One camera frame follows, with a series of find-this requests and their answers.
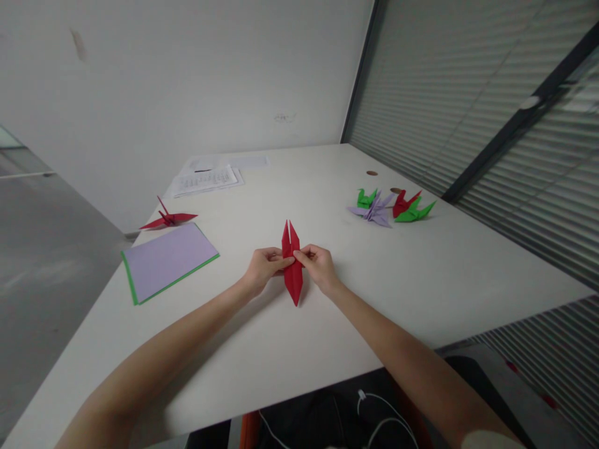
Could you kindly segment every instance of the green paper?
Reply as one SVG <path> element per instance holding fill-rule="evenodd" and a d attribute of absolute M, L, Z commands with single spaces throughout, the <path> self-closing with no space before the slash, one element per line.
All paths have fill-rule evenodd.
<path fill-rule="evenodd" d="M 360 189 L 360 193 L 358 193 L 358 207 L 361 209 L 370 209 L 377 191 L 378 189 L 374 189 L 374 192 L 371 196 L 366 196 L 364 194 L 364 189 Z"/>
<path fill-rule="evenodd" d="M 429 204 L 424 209 L 419 211 L 417 209 L 417 207 L 418 207 L 418 204 L 420 203 L 421 198 L 422 198 L 421 196 L 416 198 L 416 200 L 410 205 L 410 207 L 408 208 L 407 211 L 405 211 L 397 216 L 397 218 L 395 219 L 395 222 L 409 223 L 411 221 L 418 221 L 418 220 L 421 220 L 424 217 L 426 217 L 429 214 L 429 212 L 431 211 L 432 207 L 437 202 L 433 201 L 431 204 Z"/>

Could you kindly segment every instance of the red paper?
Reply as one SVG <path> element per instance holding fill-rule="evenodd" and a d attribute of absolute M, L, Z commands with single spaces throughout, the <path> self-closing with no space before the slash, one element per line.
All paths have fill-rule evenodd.
<path fill-rule="evenodd" d="M 416 201 L 416 198 L 418 198 L 421 193 L 422 193 L 422 190 L 420 192 L 416 193 L 412 197 L 411 200 L 406 201 L 406 200 L 404 200 L 406 191 L 402 190 L 401 192 L 399 192 L 399 196 L 395 200 L 395 205 L 393 206 L 393 218 L 397 218 L 399 216 L 399 214 L 407 211 L 409 209 L 410 205 Z"/>
<path fill-rule="evenodd" d="M 291 221 L 289 221 L 289 231 L 287 230 L 287 221 L 285 221 L 285 230 L 283 232 L 283 244 L 281 246 L 283 250 L 283 257 L 293 257 L 293 251 L 300 250 L 300 239 L 293 229 Z M 301 273 L 301 263 L 295 261 L 293 264 L 285 268 L 285 286 L 287 291 L 291 295 L 293 304 L 297 307 L 300 303 L 301 286 L 304 283 L 303 275 Z"/>
<path fill-rule="evenodd" d="M 154 220 L 153 222 L 148 223 L 145 226 L 142 226 L 140 229 L 159 228 L 161 226 L 176 226 L 179 223 L 183 223 L 185 221 L 189 221 L 192 218 L 197 217 L 197 215 L 193 214 L 170 214 L 168 213 L 166 206 L 162 203 L 160 197 L 158 197 L 158 201 L 164 208 L 165 213 L 159 210 L 158 213 L 160 214 L 161 218 L 159 218 L 158 220 Z"/>

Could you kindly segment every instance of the folded paper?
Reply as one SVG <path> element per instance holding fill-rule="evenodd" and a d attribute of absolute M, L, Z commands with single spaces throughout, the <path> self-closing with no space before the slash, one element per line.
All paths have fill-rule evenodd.
<path fill-rule="evenodd" d="M 420 196 L 422 190 L 416 193 L 411 200 L 406 201 L 404 197 L 406 196 L 406 191 L 402 190 L 399 192 L 399 196 L 395 200 L 395 205 L 393 206 L 393 218 L 397 218 L 397 216 L 405 211 L 407 211 L 413 202 L 416 201 L 416 198 Z"/>
<path fill-rule="evenodd" d="M 142 226 L 140 229 L 152 229 L 152 228 L 162 228 L 164 226 L 176 226 L 180 223 L 184 223 L 186 221 L 191 220 L 192 218 L 197 217 L 197 215 L 185 214 L 185 213 L 170 214 L 170 213 L 168 213 L 166 206 L 162 203 L 162 200 L 160 199 L 160 197 L 158 197 L 158 201 L 164 208 L 164 213 L 161 210 L 158 211 L 161 218 L 159 218 L 158 220 L 154 220 L 145 226 Z"/>
<path fill-rule="evenodd" d="M 393 198 L 393 193 L 391 193 L 387 198 L 381 201 L 381 192 L 375 191 L 373 201 L 370 204 L 368 209 L 364 209 L 362 207 L 348 207 L 348 210 L 351 213 L 361 216 L 364 220 L 373 221 L 377 225 L 385 226 L 386 228 L 390 228 L 387 217 L 389 213 L 385 206 L 391 201 Z"/>
<path fill-rule="evenodd" d="M 362 209 L 369 209 L 372 206 L 374 197 L 376 196 L 377 189 L 370 196 L 364 194 L 364 189 L 360 189 L 358 193 L 358 207 Z"/>
<path fill-rule="evenodd" d="M 417 221 L 417 220 L 421 220 L 424 217 L 426 217 L 429 212 L 431 211 L 432 207 L 435 205 L 436 201 L 432 202 L 431 204 L 429 204 L 428 206 L 426 206 L 424 209 L 422 210 L 418 210 L 418 204 L 420 203 L 420 200 L 422 199 L 421 196 L 418 196 L 414 202 L 412 204 L 410 204 L 410 206 L 408 207 L 408 209 L 399 214 L 395 221 L 397 221 L 398 223 L 408 223 L 410 221 Z"/>
<path fill-rule="evenodd" d="M 300 250 L 300 239 L 293 229 L 291 220 L 289 220 L 289 229 L 287 229 L 287 220 L 285 221 L 285 230 L 283 232 L 283 242 L 281 248 L 283 257 L 293 257 L 293 251 Z M 304 282 L 301 273 L 301 263 L 295 261 L 293 264 L 285 268 L 283 275 L 285 277 L 285 286 L 291 295 L 293 304 L 297 307 L 300 303 L 301 286 Z"/>

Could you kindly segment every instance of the white wall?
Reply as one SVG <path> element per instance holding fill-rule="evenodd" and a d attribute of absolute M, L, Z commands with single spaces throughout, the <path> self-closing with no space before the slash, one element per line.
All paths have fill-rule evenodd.
<path fill-rule="evenodd" d="M 338 143 L 372 3 L 2 2 L 0 123 L 132 231 L 190 155 Z"/>

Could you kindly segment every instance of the paper sheet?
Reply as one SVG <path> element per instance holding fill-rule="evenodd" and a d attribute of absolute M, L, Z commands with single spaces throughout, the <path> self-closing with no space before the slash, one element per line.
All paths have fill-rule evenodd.
<path fill-rule="evenodd" d="M 134 304 L 141 304 L 218 257 L 195 223 L 121 252 Z"/>
<path fill-rule="evenodd" d="M 167 188 L 164 195 L 162 195 L 162 198 L 179 198 L 181 196 L 197 195 L 198 193 L 208 193 L 208 192 L 215 191 L 215 190 L 225 190 L 225 189 L 228 189 L 231 187 L 245 185 L 245 181 L 243 180 L 243 177 L 241 176 L 241 173 L 239 172 L 239 170 L 237 168 L 233 169 L 233 173 L 235 174 L 235 178 L 237 178 L 237 182 L 235 184 L 229 184 L 224 187 L 216 187 L 216 188 L 206 189 L 206 190 L 202 190 L 202 191 L 189 191 L 187 193 L 179 193 L 177 195 L 175 195 L 175 190 L 177 189 L 177 185 L 179 182 L 179 178 L 181 178 L 181 175 L 175 176 L 175 179 L 173 179 L 173 182 L 171 182 L 170 186 Z"/>
<path fill-rule="evenodd" d="M 237 177 L 231 166 L 227 165 L 225 168 L 176 177 L 172 194 L 176 198 L 189 193 L 214 190 L 233 184 L 237 184 Z"/>
<path fill-rule="evenodd" d="M 237 179 L 234 183 L 215 185 L 212 187 L 194 190 L 182 188 L 182 183 L 188 183 L 189 180 L 194 180 L 197 177 L 201 178 L 207 173 L 222 170 L 229 167 L 233 170 L 233 174 Z M 251 155 L 238 156 L 228 158 L 223 155 L 201 155 L 190 157 L 184 164 L 179 174 L 173 179 L 170 186 L 167 188 L 162 198 L 178 198 L 185 195 L 196 195 L 197 193 L 206 193 L 225 188 L 242 186 L 245 184 L 240 170 L 260 169 L 270 166 L 270 158 L 268 156 Z"/>

